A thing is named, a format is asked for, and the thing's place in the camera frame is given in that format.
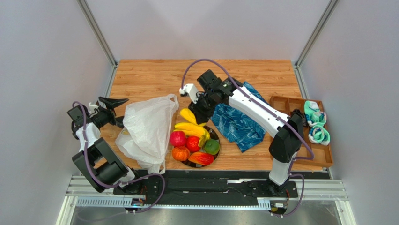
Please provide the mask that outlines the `yellow fake lemon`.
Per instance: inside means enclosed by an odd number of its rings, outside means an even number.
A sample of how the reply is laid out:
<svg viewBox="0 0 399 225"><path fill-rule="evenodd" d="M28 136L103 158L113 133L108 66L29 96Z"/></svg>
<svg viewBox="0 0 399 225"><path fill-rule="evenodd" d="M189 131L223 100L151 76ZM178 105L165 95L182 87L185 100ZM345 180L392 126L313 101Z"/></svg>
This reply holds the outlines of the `yellow fake lemon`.
<svg viewBox="0 0 399 225"><path fill-rule="evenodd" d="M186 121L197 125L197 121L195 118L194 113L188 109L188 108L183 108L180 112L179 112L180 116L183 117Z"/></svg>

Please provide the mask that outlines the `red yellow fake mango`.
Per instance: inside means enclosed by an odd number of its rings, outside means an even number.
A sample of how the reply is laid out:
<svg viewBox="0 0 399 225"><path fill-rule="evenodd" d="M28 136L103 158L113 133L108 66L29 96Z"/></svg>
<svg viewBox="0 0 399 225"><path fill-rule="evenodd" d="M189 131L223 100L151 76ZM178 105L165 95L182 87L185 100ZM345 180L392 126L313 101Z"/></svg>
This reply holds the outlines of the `red yellow fake mango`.
<svg viewBox="0 0 399 225"><path fill-rule="evenodd" d="M196 163L202 166L207 166L213 163L214 156L205 152L198 151L192 153L188 158L188 160L192 163Z"/></svg>

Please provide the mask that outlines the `orange fake fruit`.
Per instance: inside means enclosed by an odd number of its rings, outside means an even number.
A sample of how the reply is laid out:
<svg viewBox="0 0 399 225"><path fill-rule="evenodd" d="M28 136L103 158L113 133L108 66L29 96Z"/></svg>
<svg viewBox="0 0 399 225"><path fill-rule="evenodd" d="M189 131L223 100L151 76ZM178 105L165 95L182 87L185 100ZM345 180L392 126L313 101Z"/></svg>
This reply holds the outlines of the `orange fake fruit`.
<svg viewBox="0 0 399 225"><path fill-rule="evenodd" d="M186 161L190 157L191 152L185 146L178 146L173 148L171 154L176 161Z"/></svg>

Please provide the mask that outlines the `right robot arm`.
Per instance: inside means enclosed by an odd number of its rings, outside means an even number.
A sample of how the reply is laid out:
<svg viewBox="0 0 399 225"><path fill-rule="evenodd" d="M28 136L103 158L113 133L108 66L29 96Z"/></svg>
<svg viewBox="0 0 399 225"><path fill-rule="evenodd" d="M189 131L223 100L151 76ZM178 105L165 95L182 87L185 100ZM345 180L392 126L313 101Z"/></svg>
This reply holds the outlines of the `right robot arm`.
<svg viewBox="0 0 399 225"><path fill-rule="evenodd" d="M179 89L181 96L191 99L189 109L194 113L196 122L207 122L218 104L229 105L254 120L273 138L269 146L273 166L268 179L277 187L284 186L289 179L294 157L304 142L301 116L279 112L231 76L223 81L208 70L197 82L203 92L194 84L183 83Z"/></svg>

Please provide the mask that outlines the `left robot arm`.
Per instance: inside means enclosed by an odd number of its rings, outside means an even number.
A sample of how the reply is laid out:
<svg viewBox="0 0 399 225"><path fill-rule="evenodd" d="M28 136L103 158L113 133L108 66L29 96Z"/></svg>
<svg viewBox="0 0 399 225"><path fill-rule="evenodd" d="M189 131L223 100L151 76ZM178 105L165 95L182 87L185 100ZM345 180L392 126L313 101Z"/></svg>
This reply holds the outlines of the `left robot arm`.
<svg viewBox="0 0 399 225"><path fill-rule="evenodd" d="M72 157L73 163L99 193L113 189L115 194L138 195L143 191L137 172L126 166L113 148L101 137L100 129L107 124L123 128L123 116L116 116L115 108L128 100L99 97L88 107L78 101L67 114L72 119L71 130L80 141L79 152Z"/></svg>

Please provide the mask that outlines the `green fake lime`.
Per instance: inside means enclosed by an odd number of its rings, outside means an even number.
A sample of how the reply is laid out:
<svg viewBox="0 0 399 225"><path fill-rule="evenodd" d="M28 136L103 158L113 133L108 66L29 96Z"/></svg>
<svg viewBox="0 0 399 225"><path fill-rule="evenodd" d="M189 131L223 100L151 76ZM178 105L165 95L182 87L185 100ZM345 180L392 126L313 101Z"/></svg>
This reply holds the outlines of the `green fake lime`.
<svg viewBox="0 0 399 225"><path fill-rule="evenodd" d="M209 139L204 144L203 149L210 155L216 155L220 151L220 143L218 140Z"/></svg>

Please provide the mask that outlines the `yellow fake banana bunch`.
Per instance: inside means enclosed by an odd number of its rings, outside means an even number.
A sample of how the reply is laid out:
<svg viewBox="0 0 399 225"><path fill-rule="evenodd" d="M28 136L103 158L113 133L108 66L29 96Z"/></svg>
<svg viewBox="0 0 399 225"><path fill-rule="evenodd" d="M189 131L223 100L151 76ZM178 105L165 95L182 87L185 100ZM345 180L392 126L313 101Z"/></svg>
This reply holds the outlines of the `yellow fake banana bunch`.
<svg viewBox="0 0 399 225"><path fill-rule="evenodd" d="M210 139L210 133L202 126L189 122L180 122L174 126L173 131L183 131L186 136L196 136L199 138L199 147L203 147Z"/></svg>

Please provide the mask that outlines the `white printed plastic bag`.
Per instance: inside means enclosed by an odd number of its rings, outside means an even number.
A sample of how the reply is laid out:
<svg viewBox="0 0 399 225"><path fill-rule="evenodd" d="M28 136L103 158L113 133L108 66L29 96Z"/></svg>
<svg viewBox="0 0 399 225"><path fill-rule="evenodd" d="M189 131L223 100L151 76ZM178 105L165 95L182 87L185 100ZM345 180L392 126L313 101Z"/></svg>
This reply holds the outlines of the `white printed plastic bag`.
<svg viewBox="0 0 399 225"><path fill-rule="evenodd" d="M115 143L127 157L149 174L164 174L172 117L179 103L175 94L128 104Z"/></svg>

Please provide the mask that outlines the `dark red fake apple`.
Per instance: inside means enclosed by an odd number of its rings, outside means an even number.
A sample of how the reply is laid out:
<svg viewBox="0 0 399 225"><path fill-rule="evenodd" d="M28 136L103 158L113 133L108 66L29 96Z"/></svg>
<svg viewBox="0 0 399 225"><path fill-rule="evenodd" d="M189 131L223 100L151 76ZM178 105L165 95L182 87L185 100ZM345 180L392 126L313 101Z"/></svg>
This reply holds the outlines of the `dark red fake apple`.
<svg viewBox="0 0 399 225"><path fill-rule="evenodd" d="M170 134L170 143L174 147L185 146L186 144L186 135L183 131L173 131Z"/></svg>

